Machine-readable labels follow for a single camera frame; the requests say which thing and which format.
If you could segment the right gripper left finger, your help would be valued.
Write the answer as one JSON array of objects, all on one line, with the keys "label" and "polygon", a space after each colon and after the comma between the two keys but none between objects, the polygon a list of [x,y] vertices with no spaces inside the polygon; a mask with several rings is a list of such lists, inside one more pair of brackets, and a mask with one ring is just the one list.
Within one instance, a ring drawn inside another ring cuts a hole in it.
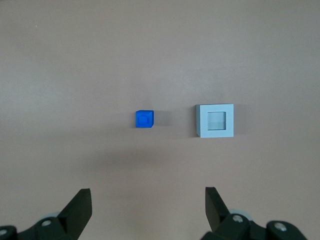
[{"label": "right gripper left finger", "polygon": [[89,188],[81,189],[57,216],[39,220],[18,232],[14,225],[0,227],[2,240],[77,240],[92,216]]}]

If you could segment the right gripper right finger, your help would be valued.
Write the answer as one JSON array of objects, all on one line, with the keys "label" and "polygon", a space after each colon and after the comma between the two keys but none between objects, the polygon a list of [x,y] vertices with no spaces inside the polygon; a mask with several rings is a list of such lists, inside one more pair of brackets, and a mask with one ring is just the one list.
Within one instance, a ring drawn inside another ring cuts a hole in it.
[{"label": "right gripper right finger", "polygon": [[203,240],[305,240],[293,224],[273,220],[259,226],[241,213],[231,213],[215,187],[205,188],[205,213],[211,231]]}]

